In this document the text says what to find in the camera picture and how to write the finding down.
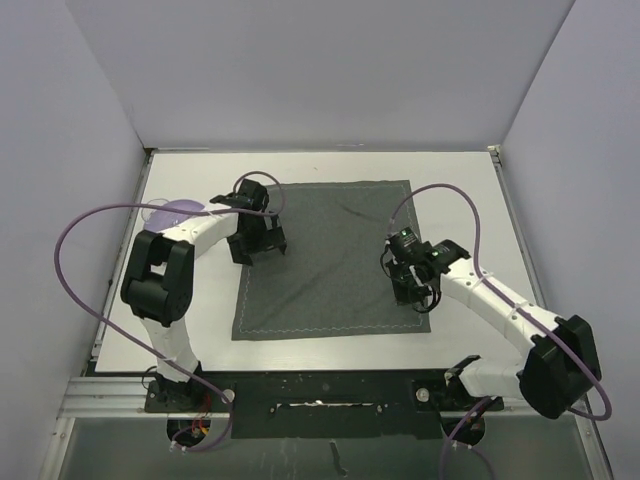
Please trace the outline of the grey cloth placemat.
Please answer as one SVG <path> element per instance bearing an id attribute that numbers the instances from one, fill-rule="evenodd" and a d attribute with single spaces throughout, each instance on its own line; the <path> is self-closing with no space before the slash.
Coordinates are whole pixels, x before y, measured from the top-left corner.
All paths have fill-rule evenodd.
<path id="1" fill-rule="evenodd" d="M 379 259 L 389 219 L 419 228 L 407 180 L 297 183 L 269 190 L 286 199 L 287 249 L 242 270 L 235 341 L 423 333 L 429 316 L 395 299 Z"/>

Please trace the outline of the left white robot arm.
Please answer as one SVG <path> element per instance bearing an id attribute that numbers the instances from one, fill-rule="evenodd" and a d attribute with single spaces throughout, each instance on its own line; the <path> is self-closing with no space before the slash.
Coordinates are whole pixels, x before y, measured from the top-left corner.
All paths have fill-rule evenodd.
<path id="1" fill-rule="evenodd" d="M 167 386 L 169 401 L 182 411 L 196 408 L 203 386 L 192 376 L 200 370 L 190 343 L 186 314 L 194 293 L 194 270 L 199 256 L 226 241 L 233 263 L 250 267 L 253 257 L 278 250 L 287 241 L 279 210 L 269 208 L 269 191 L 247 175 L 232 191 L 197 210 L 168 202 L 161 212 L 175 217 L 156 229 L 144 228 L 134 238 L 120 296 L 141 320 L 159 356 L 157 379 Z"/>

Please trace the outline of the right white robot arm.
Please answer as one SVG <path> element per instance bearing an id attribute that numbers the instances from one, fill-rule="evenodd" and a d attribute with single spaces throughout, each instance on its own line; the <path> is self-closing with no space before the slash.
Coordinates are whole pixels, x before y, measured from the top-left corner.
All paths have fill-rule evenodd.
<path id="1" fill-rule="evenodd" d="M 432 245 L 409 230 L 385 241 L 383 268 L 401 304 L 425 311 L 447 297 L 469 308 L 516 348 L 520 360 L 496 363 L 470 355 L 445 373 L 444 394 L 464 409 L 481 397 L 522 399 L 556 419 L 602 377 L 593 330 L 578 315 L 564 319 L 535 305 L 481 269 L 451 240 Z"/>

